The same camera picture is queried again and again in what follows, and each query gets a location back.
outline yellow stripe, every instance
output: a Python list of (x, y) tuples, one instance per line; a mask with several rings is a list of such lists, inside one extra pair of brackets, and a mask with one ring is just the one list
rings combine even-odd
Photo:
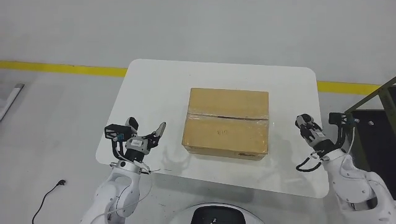
[(99, 76), (124, 77), (127, 69), (119, 67), (90, 67), (64, 64), (47, 64), (35, 62), (0, 61), (0, 69), (17, 69), (26, 71), (86, 74)]
[[(51, 72), (63, 74), (84, 74), (110, 77), (124, 77), (127, 69), (120, 67), (90, 67), (35, 62), (0, 61), (0, 69)], [(380, 85), (318, 81), (319, 92), (369, 95)]]
[(380, 85), (372, 85), (372, 84), (329, 82), (329, 81), (317, 82), (317, 90), (319, 92), (328, 92), (328, 93), (369, 95), (373, 91), (377, 90), (379, 87)]

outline black panel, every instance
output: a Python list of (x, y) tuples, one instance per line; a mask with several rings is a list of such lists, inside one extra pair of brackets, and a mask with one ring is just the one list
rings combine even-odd
[(246, 224), (243, 213), (223, 206), (206, 206), (196, 209), (191, 224)]
[(360, 144), (356, 140), (352, 148), (356, 167), (376, 172), (396, 199), (396, 137), (385, 111), (356, 110), (352, 115), (360, 120), (356, 124)]

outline gray floor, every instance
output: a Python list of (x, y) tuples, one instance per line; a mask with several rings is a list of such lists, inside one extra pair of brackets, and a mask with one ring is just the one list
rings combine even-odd
[[(0, 59), (127, 67), (137, 58), (305, 66), (318, 80), (394, 76), (394, 0), (1, 0)], [(0, 123), (0, 216), (78, 223), (110, 168), (95, 151), (122, 78), (0, 70), (26, 87)], [(320, 93), (322, 123), (362, 96)], [(374, 101), (370, 106), (378, 106)], [(142, 192), (147, 190), (142, 179)], [(226, 202), (266, 223), (343, 223), (324, 199), (154, 175), (127, 223), (166, 223), (192, 204)]]

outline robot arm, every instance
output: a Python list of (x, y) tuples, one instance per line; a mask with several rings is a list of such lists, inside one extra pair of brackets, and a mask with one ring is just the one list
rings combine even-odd
[(143, 158), (158, 145), (165, 127), (162, 123), (156, 131), (142, 137), (137, 135), (138, 124), (134, 118), (129, 118), (125, 126), (110, 124), (105, 127), (105, 136), (111, 139), (113, 155), (119, 161), (110, 165), (113, 170), (95, 192), (93, 204), (81, 224), (123, 224), (125, 218), (132, 215), (140, 201), (140, 174), (150, 173)]
[[(340, 148), (342, 143), (334, 144), (328, 139), (310, 115), (298, 116), (296, 126), (329, 173), (330, 184), (347, 219), (357, 223), (396, 224), (395, 202), (378, 174), (357, 169), (351, 155)], [(377, 204), (369, 208), (366, 203), (373, 199)]]

